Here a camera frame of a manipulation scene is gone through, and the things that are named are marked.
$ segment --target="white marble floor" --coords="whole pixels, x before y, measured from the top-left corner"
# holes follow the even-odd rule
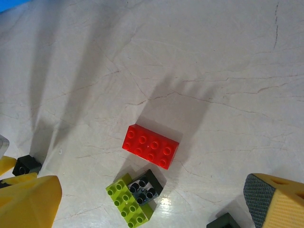
[[[34,0],[0,14],[0,134],[57,175],[55,228],[126,227],[105,187],[152,168],[142,227],[252,220],[246,176],[304,182],[302,0]],[[121,149],[138,122],[180,141],[168,171]]]

